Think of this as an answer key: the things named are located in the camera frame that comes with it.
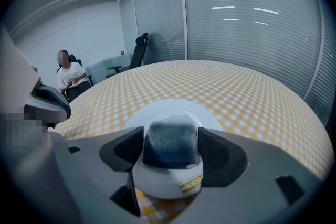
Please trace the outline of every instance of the fluorescent light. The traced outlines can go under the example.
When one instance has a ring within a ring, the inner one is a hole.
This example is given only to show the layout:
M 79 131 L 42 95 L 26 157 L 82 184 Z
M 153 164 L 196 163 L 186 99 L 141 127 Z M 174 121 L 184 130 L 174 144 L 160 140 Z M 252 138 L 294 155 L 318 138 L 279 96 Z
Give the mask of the fluorescent light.
M 262 22 L 255 22 L 257 24 L 262 24 L 262 25 L 268 25 L 268 24 L 265 24 L 265 23 L 262 23 Z
M 214 8 L 212 8 L 212 9 L 223 9 L 223 8 L 235 8 L 235 6 L 214 7 Z
M 254 10 L 260 10 L 261 12 L 270 12 L 274 14 L 279 14 L 278 12 L 274 12 L 273 10 L 263 9 L 263 8 L 254 8 Z

